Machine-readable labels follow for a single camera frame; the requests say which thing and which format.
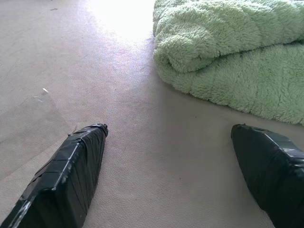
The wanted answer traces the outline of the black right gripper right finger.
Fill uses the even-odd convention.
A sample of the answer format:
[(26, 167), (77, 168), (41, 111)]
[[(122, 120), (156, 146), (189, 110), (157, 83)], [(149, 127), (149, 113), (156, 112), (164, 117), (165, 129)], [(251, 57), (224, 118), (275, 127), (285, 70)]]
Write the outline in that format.
[(236, 124), (234, 151), (247, 187), (275, 228), (304, 228), (304, 152), (288, 137)]

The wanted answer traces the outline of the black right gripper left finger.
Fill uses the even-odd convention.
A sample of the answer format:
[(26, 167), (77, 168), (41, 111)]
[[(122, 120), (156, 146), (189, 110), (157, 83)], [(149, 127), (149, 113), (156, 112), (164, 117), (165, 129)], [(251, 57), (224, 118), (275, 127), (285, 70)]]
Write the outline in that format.
[(70, 134), (35, 173), (0, 228), (82, 228), (107, 136), (104, 123)]

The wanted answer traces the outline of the green fluffy towel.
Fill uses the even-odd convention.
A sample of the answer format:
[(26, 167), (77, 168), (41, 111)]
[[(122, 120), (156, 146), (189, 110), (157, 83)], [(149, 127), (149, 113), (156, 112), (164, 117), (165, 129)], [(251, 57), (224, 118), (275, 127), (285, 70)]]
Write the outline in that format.
[(304, 125), (304, 0), (156, 0), (153, 36), (175, 89)]

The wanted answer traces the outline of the clear tape piece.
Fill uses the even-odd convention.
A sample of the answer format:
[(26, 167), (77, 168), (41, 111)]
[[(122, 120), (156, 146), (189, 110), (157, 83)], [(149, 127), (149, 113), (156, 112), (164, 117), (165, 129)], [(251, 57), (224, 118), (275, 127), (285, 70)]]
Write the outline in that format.
[(48, 106), (56, 105), (52, 94), (46, 88), (42, 88), (42, 91), (40, 94), (32, 96), (30, 99), (33, 102), (38, 103), (38, 104), (41, 103), (43, 105), (48, 105)]

